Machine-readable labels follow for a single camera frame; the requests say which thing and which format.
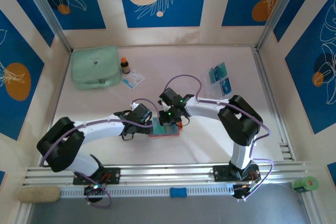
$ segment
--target metal floor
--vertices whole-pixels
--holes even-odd
[[[84,199],[60,199],[35,205],[28,224],[306,224],[310,223],[300,194],[289,185],[262,186],[247,202],[232,196],[114,198],[109,209],[97,209]]]

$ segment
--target white table surface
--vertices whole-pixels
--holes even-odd
[[[168,80],[178,74],[192,74],[205,80],[212,66],[225,62],[235,94],[241,95],[263,118],[272,136],[258,142],[254,157],[284,160],[279,143],[281,137],[271,116],[261,86],[251,49],[224,46],[157,46],[120,48],[131,69],[142,73],[146,80],[134,90],[124,83],[104,89],[77,90],[71,80],[70,69],[65,79],[54,123],[63,116],[73,121],[105,118],[117,111],[130,108],[136,98],[156,102]],[[194,94],[197,81],[182,77],[174,80],[171,88],[181,96]],[[206,89],[200,97],[209,97]],[[133,140],[120,136],[103,138],[82,146],[81,151],[95,155],[103,164],[191,164],[228,162],[233,141],[222,123],[217,120],[192,117],[179,136],[148,137],[136,134]]]

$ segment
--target beige sponge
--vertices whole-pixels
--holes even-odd
[[[22,188],[17,199],[22,203],[49,203],[58,201],[61,189],[58,186],[35,186]]]

